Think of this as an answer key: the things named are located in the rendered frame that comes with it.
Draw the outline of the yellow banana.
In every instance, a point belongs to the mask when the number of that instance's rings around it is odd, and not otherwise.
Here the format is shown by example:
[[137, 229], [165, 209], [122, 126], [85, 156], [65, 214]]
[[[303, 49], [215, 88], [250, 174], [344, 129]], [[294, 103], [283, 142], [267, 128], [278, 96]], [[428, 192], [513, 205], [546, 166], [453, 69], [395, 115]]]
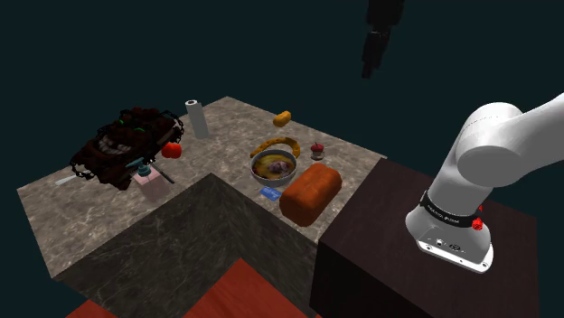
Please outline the yellow banana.
[[290, 146], [291, 149], [292, 149], [292, 155], [295, 158], [298, 158], [301, 155], [301, 147], [295, 139], [290, 138], [290, 137], [277, 137], [277, 138], [269, 139], [269, 140], [265, 141], [264, 143], [262, 143], [253, 152], [251, 152], [249, 154], [249, 157], [253, 158], [254, 156], [259, 154], [260, 152], [265, 151], [266, 149], [268, 149], [272, 145], [279, 145], [279, 144], [284, 144], [284, 145]]

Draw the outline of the grey bowl with yellow food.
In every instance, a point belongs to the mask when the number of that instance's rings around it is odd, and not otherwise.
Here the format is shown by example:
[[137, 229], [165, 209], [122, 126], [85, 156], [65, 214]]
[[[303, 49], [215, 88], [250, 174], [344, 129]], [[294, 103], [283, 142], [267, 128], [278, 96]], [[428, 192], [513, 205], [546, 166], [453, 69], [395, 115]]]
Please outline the grey bowl with yellow food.
[[284, 150], [266, 150], [256, 154], [250, 161], [251, 176], [269, 188], [284, 186], [296, 174], [296, 158]]

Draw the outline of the orange-brown bread loaf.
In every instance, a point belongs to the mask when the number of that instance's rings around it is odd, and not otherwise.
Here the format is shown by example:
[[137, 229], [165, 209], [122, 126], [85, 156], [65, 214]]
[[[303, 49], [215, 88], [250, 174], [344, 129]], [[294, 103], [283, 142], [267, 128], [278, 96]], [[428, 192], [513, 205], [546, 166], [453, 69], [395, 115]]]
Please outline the orange-brown bread loaf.
[[342, 177], [325, 164], [312, 164], [283, 192], [281, 213], [300, 227], [308, 227], [342, 189]]

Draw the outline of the white paper towel roll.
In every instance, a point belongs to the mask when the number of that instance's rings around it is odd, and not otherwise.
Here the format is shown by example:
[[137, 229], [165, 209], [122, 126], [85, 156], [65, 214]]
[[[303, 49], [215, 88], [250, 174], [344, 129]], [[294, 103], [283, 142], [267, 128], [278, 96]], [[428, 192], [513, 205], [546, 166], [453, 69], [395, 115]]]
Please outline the white paper towel roll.
[[185, 102], [185, 107], [190, 118], [195, 137], [198, 139], [208, 138], [210, 136], [210, 132], [203, 113], [202, 103], [196, 99], [190, 99]]

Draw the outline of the dark brown robot stand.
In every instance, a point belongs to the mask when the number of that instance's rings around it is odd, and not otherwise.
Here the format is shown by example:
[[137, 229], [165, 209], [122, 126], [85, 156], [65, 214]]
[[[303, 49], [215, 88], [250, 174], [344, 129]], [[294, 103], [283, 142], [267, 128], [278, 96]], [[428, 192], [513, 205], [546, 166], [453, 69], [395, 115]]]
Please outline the dark brown robot stand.
[[380, 160], [318, 241], [311, 307], [322, 318], [540, 318], [537, 222], [484, 203], [492, 267], [430, 256], [405, 217], [431, 177]]

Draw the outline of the pink soap dispenser bottle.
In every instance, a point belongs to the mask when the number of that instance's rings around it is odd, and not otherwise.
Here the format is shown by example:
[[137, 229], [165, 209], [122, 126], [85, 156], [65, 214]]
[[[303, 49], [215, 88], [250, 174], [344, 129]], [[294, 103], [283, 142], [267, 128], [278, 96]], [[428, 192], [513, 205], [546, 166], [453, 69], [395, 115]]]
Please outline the pink soap dispenser bottle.
[[149, 201], [158, 201], [170, 193], [169, 182], [140, 157], [128, 166], [134, 167], [133, 178]]

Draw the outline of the dark dish rack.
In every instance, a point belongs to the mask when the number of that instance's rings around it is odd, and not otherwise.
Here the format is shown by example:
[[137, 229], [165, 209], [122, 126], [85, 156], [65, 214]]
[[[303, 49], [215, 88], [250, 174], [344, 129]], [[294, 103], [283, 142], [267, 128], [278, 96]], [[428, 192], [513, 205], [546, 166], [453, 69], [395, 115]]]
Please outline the dark dish rack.
[[70, 159], [70, 167], [80, 178], [96, 177], [125, 191], [136, 170], [132, 163], [137, 159], [152, 163], [166, 144], [180, 142], [183, 132], [183, 121], [168, 110], [124, 109]]

